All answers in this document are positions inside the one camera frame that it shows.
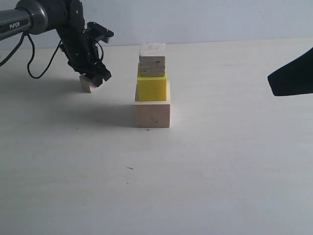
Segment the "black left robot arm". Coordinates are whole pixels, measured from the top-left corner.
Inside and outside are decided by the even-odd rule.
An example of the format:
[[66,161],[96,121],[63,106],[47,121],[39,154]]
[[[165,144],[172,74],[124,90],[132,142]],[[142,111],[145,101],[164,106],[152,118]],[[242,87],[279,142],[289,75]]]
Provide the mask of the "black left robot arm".
[[4,65],[20,48],[25,37],[34,45],[31,35],[56,30],[60,49],[68,65],[88,82],[100,87],[112,74],[103,64],[104,50],[99,41],[107,43],[114,33],[96,22],[85,22],[79,0],[20,0],[11,10],[0,13],[0,38],[17,34],[21,38],[14,49],[1,61]]

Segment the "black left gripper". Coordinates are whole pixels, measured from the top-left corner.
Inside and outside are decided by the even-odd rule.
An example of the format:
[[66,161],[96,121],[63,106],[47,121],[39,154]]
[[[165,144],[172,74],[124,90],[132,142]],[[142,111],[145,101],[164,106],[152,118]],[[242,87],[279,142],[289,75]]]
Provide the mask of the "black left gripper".
[[99,52],[103,53],[103,48],[98,49],[94,39],[85,33],[86,29],[78,32],[70,26],[57,28],[57,33],[62,41],[61,51],[68,59],[68,65],[84,75],[92,85],[100,87],[103,81],[108,81],[112,74],[103,64],[103,57],[99,57]]

